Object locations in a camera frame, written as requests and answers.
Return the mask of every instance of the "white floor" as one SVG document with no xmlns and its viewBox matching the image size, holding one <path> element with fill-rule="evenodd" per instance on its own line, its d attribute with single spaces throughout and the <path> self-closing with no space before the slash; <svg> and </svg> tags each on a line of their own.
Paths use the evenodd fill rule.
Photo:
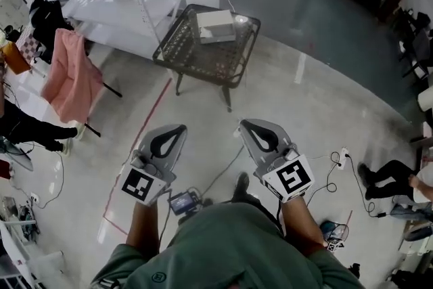
<svg viewBox="0 0 433 289">
<path fill-rule="evenodd" d="M 91 57 L 104 51 L 96 45 Z M 118 99 L 110 92 L 104 94 L 90 120 L 102 137 L 86 131 L 82 141 L 74 142 L 71 156 L 64 159 L 64 187 L 60 197 L 44 210 L 35 208 L 41 229 L 39 246 L 45 252 L 64 252 L 71 288 L 85 288 L 115 245 L 126 238 L 124 231 L 129 228 L 132 205 L 115 190 L 113 194 L 110 192 L 145 123 L 144 131 L 171 123 L 188 127 L 188 137 L 175 167 L 178 177 L 172 186 L 175 193 L 192 185 L 205 189 L 228 165 L 242 145 L 233 136 L 241 118 L 262 118 L 281 125 L 309 158 L 329 156 L 347 147 L 355 169 L 360 160 L 373 169 L 391 159 L 414 165 L 413 150 L 407 144 L 412 129 L 394 110 L 311 57 L 306 57 L 302 69 L 301 56 L 299 51 L 259 37 L 244 79 L 232 90 L 233 112 L 228 113 L 215 86 L 185 77 L 181 95 L 177 97 L 175 84 L 169 82 L 170 74 L 165 69 L 120 51 L 110 54 L 102 70 L 107 81 L 119 88 L 124 97 Z M 160 102 L 154 107 L 160 96 Z M 29 100 L 25 92 L 22 97 Z M 43 119 L 58 123 L 50 107 Z M 28 194 L 38 193 L 43 204 L 61 186 L 60 160 L 57 154 L 42 148 L 35 148 L 30 157 L 34 172 L 16 167 L 15 184 Z M 320 158 L 310 160 L 310 165 L 317 182 L 306 199 L 325 183 L 332 163 L 328 158 Z M 254 163 L 245 150 L 215 183 L 208 197 L 227 200 L 240 171 L 249 174 L 254 171 Z M 350 162 L 344 170 L 335 170 L 331 181 L 337 184 L 338 191 L 318 192 L 310 204 L 311 212 L 318 223 L 325 219 L 345 223 L 353 211 L 346 246 L 336 256 L 346 266 L 360 263 L 362 283 L 366 288 L 377 288 L 400 258 L 397 249 L 405 223 L 392 217 L 368 216 Z M 276 213 L 276 198 L 253 177 L 250 192 Z M 20 203 L 26 199 L 4 180 L 0 194 L 13 196 Z M 158 204 L 162 226 L 167 203 L 161 198 Z M 374 214 L 388 212 L 390 208 L 390 199 L 376 202 Z M 163 247 L 174 235 L 176 226 L 177 219 L 172 216 Z"/>
</svg>

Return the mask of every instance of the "red line on floor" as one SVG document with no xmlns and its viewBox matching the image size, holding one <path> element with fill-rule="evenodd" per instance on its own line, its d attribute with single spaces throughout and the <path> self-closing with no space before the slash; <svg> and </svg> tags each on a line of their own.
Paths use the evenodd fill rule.
<svg viewBox="0 0 433 289">
<path fill-rule="evenodd" d="M 114 224 L 111 220 L 106 219 L 105 217 L 104 217 L 104 219 L 105 219 L 108 223 L 110 223 L 111 225 L 113 225 L 113 226 L 114 226 L 118 231 L 120 231 L 122 234 L 125 234 L 126 236 L 128 236 L 128 233 L 127 233 L 126 231 L 122 230 L 119 226 L 117 226 L 116 224 Z"/>
<path fill-rule="evenodd" d="M 172 78 L 170 77 L 169 80 L 167 81 L 167 83 L 165 84 L 164 88 L 162 89 L 160 95 L 158 96 L 158 99 L 155 101 L 155 104 L 152 106 L 152 109 L 150 110 L 150 112 L 149 112 L 149 114 L 147 115 L 146 119 L 144 120 L 143 126 L 140 128 L 140 131 L 138 132 L 137 136 L 135 137 L 135 140 L 134 140 L 134 142 L 133 142 L 133 145 L 131 146 L 131 149 L 129 150 L 128 158 L 127 158 L 127 160 L 126 160 L 122 165 L 124 165 L 124 164 L 128 161 L 129 156 L 131 155 L 131 152 L 133 151 L 133 148 L 135 147 L 135 144 L 137 143 L 137 141 L 138 141 L 140 135 L 143 133 L 144 129 L 146 128 L 147 124 L 149 123 L 150 118 L 154 115 L 154 112 L 155 112 L 156 108 L 158 107 L 158 105 L 160 104 L 161 99 L 162 99 L 162 97 L 164 96 L 164 94 L 166 93 L 166 91 L 167 91 L 167 89 L 168 89 L 168 86 L 170 85 L 171 81 L 172 81 Z M 123 231 L 119 226 L 117 226 L 116 224 L 114 224 L 111 220 L 107 219 L 107 217 L 106 217 L 107 210 L 108 210 L 108 207 L 109 207 L 109 205 L 110 205 L 111 198 L 112 198 L 112 195 L 113 195 L 113 191 L 114 191 L 114 188 L 115 188 L 116 185 L 117 185 L 117 182 L 118 182 L 119 178 L 120 178 L 120 175 L 118 175 L 118 176 L 116 177 L 116 180 L 115 180 L 115 182 L 114 182 L 113 188 L 111 189 L 111 191 L 110 191 L 110 195 L 108 196 L 108 201 L 107 201 L 106 207 L 105 207 L 105 209 L 104 209 L 104 214 L 102 215 L 102 217 L 103 217 L 103 218 L 104 218 L 108 223 L 110 223 L 111 225 L 113 225 L 116 229 L 118 229 L 119 231 L 121 231 L 121 232 L 124 233 L 125 235 L 128 235 L 128 233 L 126 233 L 125 231 Z"/>
</svg>

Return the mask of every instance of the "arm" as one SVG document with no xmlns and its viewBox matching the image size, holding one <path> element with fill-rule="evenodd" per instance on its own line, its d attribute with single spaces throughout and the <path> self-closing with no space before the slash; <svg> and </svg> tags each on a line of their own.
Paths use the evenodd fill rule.
<svg viewBox="0 0 433 289">
<path fill-rule="evenodd" d="M 425 184 L 415 175 L 409 176 L 409 185 L 412 188 L 419 190 L 421 194 L 424 195 L 427 199 L 433 201 L 433 187 L 430 187 L 429 185 Z"/>
<path fill-rule="evenodd" d="M 160 241 L 156 202 L 151 206 L 145 206 L 139 202 L 135 203 L 133 221 L 126 244 L 137 249 L 147 261 L 158 255 Z"/>
<path fill-rule="evenodd" d="M 281 205 L 286 240 L 304 256 L 309 256 L 323 249 L 323 236 L 305 204 L 299 196 Z"/>
<path fill-rule="evenodd" d="M 5 90 L 3 86 L 3 79 L 5 76 L 5 56 L 0 51 L 0 118 L 5 114 Z"/>
</svg>

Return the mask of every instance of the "pink towel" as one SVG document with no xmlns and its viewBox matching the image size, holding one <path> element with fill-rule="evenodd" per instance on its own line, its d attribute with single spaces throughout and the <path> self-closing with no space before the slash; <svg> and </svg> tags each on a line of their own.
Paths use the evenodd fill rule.
<svg viewBox="0 0 433 289">
<path fill-rule="evenodd" d="M 63 123 L 86 123 L 90 108 L 102 88 L 102 73 L 84 50 L 84 37 L 57 29 L 48 80 L 41 96 L 47 100 Z"/>
</svg>

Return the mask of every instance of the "green t-shirt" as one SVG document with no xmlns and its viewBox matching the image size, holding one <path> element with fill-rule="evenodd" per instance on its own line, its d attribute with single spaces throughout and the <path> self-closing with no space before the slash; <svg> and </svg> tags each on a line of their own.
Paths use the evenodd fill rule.
<svg viewBox="0 0 433 289">
<path fill-rule="evenodd" d="M 131 246 L 116 247 L 92 288 L 363 288 L 323 249 L 308 258 L 287 243 L 256 207 L 205 208 L 184 222 L 170 246 L 146 262 Z"/>
</svg>

